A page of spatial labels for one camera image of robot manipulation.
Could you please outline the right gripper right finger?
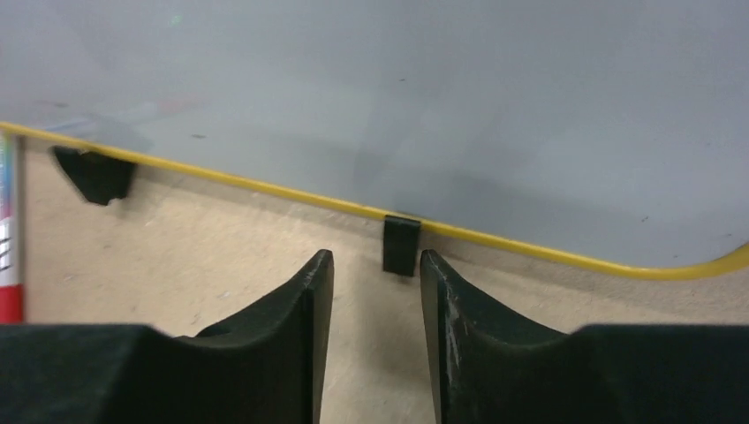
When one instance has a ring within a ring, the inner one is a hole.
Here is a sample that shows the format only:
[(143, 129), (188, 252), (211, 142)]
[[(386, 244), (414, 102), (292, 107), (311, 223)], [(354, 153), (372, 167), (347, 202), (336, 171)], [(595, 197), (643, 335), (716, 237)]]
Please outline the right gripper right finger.
[(745, 423), (748, 329), (551, 329), (491, 298), (433, 250), (420, 293), (440, 423)]

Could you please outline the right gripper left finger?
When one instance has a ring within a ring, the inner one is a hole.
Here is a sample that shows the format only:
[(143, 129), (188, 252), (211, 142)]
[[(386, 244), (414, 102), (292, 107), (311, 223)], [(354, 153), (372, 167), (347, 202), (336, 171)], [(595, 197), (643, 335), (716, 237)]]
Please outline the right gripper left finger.
[(4, 325), (4, 423), (316, 423), (334, 259), (197, 335), (140, 324)]

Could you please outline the yellow framed whiteboard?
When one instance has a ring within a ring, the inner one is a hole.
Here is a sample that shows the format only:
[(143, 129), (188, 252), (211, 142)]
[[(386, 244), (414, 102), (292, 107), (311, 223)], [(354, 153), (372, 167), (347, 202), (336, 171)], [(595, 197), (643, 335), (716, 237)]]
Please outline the yellow framed whiteboard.
[(4, 1), (1, 128), (621, 276), (748, 264), (745, 1)]

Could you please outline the red whiteboard marker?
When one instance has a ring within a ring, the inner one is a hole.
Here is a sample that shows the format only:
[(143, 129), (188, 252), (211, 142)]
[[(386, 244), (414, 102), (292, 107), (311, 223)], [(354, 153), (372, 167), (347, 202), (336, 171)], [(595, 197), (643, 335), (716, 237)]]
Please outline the red whiteboard marker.
[(25, 321), (26, 164), (23, 136), (1, 140), (1, 323)]

